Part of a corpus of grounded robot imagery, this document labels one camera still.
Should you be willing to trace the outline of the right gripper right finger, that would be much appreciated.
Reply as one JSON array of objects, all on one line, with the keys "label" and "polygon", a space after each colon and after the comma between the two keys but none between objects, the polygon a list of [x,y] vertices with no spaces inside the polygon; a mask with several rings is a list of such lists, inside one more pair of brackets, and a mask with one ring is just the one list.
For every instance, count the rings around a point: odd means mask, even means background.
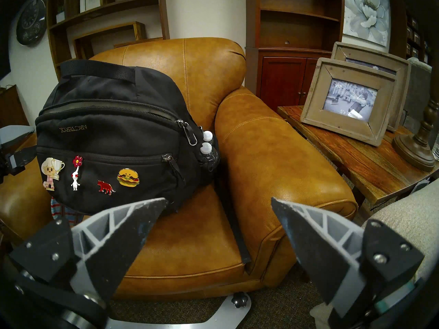
[{"label": "right gripper right finger", "polygon": [[425,282],[414,280],[424,255],[396,231],[369,219],[363,229],[324,209],[271,198],[301,267],[329,318],[399,318]]}]

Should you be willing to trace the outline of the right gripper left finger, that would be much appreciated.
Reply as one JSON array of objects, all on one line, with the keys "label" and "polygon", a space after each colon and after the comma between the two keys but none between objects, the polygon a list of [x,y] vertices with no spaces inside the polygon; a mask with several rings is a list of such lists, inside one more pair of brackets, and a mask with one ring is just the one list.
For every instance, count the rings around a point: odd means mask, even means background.
[{"label": "right gripper left finger", "polygon": [[10,259],[36,282],[108,301],[167,205],[165,198],[125,204],[74,227],[53,220],[16,247]]}]

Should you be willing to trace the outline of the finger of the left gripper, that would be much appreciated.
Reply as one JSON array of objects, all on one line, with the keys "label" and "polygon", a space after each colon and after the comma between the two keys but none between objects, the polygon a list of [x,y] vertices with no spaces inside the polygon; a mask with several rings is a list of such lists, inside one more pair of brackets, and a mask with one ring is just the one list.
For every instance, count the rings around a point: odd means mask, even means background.
[{"label": "finger of the left gripper", "polygon": [[25,147],[13,154],[6,154],[7,174],[17,175],[37,156],[37,146]]},{"label": "finger of the left gripper", "polygon": [[1,146],[12,146],[26,136],[33,134],[35,128],[28,125],[8,125],[0,129]]}]

